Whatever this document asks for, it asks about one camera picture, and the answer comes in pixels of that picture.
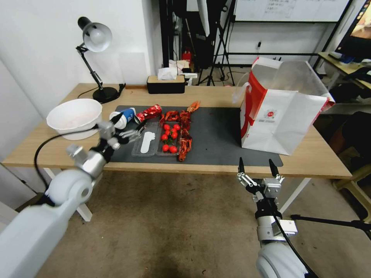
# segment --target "red and white bag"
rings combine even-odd
[[[305,61],[257,58],[233,100],[242,93],[242,147],[286,155],[292,155],[319,113],[335,103]]]

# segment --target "wooden table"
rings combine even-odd
[[[336,79],[340,76],[340,74],[349,75],[349,74],[355,72],[357,69],[363,67],[359,63],[344,64],[342,62],[339,62],[338,60],[330,57],[328,55],[328,52],[319,52],[318,56],[320,56],[327,63],[329,63],[330,65],[332,65],[333,67],[335,67],[338,70],[338,74],[335,74],[332,77],[331,81],[329,82],[329,86],[328,86],[329,88],[327,88],[328,90],[331,89],[331,87],[334,85]],[[356,83],[357,85],[359,85],[360,87],[362,87],[362,88],[367,88],[367,89],[371,90],[371,83],[368,83],[366,81],[359,80],[359,79],[353,79],[352,81],[354,83]]]
[[[118,88],[118,85],[107,85]],[[94,88],[94,84],[78,84],[72,92],[62,101],[76,99],[77,96],[89,89]],[[160,104],[163,106],[189,106],[195,100],[201,101],[202,107],[239,107],[241,101],[232,103],[232,94],[235,87],[206,87],[206,86],[186,86],[184,94],[176,95],[150,95],[143,87],[127,87],[123,90],[120,98],[115,101],[103,104],[102,116],[108,120],[109,114],[118,105],[144,105],[152,106]],[[82,97],[91,98],[92,92],[84,94]],[[7,166],[33,167],[35,150],[46,139],[54,136],[54,130],[42,122],[35,128],[28,137],[4,160]],[[55,173],[51,168],[71,168],[73,161],[66,154],[66,148],[75,143],[83,146],[86,150],[98,143],[98,134],[80,141],[69,141],[58,138],[46,144],[39,154],[38,163],[46,172],[54,177]],[[301,144],[291,156],[280,156],[283,166],[279,167],[280,174],[284,176],[300,177],[302,180],[299,186],[294,189],[288,200],[282,205],[280,211],[283,212],[287,206],[295,199],[299,192],[309,182],[310,178],[338,178],[347,179],[351,177],[350,172],[342,164],[336,154],[327,145],[317,130],[311,126]],[[110,162],[105,166],[107,170],[114,171],[147,171],[147,172],[177,172],[177,173],[200,173],[200,174],[232,174],[237,171],[236,165],[194,165],[187,164],[158,164],[158,163],[120,163]],[[254,178],[270,177],[269,167],[245,166],[245,172]],[[90,220],[91,213],[85,205],[78,210],[83,218]]]

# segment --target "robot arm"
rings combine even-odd
[[[284,245],[286,239],[273,216],[275,214],[287,236],[297,234],[295,222],[283,220],[277,209],[277,196],[284,177],[278,173],[272,160],[269,160],[269,164],[274,178],[264,178],[260,183],[244,173],[242,158],[237,173],[238,181],[253,194],[252,199],[257,205],[255,218],[258,222],[257,234],[261,250],[256,267],[264,278],[304,278],[308,271],[291,248]]]
[[[139,138],[144,125],[145,122],[135,130],[116,133],[112,122],[101,122],[98,146],[88,153],[75,145],[67,149],[77,169],[64,170],[51,181],[45,195],[56,206],[27,207],[0,234],[2,278],[36,276],[65,234],[73,213],[89,199],[114,150]]]

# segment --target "crayfish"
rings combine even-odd
[[[178,111],[169,111],[166,113],[166,116],[162,114],[160,124],[162,125],[165,121],[179,121],[179,112]]]
[[[191,114],[200,107],[200,102],[196,101],[192,103],[187,111],[182,111],[180,113],[180,147],[178,160],[184,161],[186,159],[187,152],[192,148],[192,137],[189,135],[188,130],[191,128]]]

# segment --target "monitor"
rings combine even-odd
[[[371,0],[365,1],[336,52],[357,58],[371,58]]]

